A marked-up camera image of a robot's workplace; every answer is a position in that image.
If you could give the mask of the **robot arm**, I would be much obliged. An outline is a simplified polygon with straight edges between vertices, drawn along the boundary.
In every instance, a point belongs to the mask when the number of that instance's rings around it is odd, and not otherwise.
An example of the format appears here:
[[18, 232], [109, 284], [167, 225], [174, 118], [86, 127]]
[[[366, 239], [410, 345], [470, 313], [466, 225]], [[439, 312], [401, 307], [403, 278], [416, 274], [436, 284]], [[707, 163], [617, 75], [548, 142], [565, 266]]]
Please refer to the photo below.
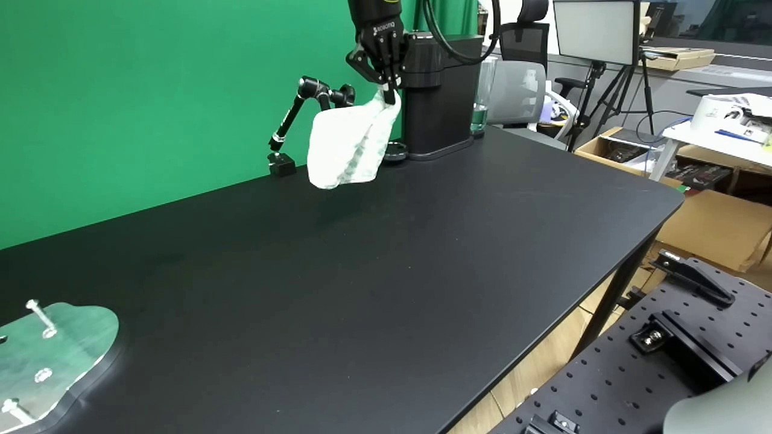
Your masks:
[[406, 50], [401, 0], [347, 0], [347, 8], [355, 27], [347, 66], [369, 81], [395, 86]]

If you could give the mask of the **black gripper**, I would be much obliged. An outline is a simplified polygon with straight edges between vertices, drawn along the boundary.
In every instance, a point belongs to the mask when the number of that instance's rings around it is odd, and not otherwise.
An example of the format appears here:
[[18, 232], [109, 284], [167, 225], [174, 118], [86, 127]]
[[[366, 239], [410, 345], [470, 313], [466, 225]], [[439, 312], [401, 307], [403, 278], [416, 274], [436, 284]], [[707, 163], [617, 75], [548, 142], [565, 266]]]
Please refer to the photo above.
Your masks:
[[347, 66], [363, 80], [395, 86], [403, 67], [406, 34], [401, 20], [363, 22], [355, 27], [355, 48]]

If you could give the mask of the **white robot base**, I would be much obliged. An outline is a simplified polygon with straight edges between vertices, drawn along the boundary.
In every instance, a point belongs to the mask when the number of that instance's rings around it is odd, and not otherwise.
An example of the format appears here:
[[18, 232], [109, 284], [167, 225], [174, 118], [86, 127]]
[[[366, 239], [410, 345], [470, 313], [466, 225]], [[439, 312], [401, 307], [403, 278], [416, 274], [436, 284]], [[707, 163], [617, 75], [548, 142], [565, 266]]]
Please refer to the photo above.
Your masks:
[[772, 384], [739, 378], [677, 401], [663, 417], [663, 434], [772, 434]]

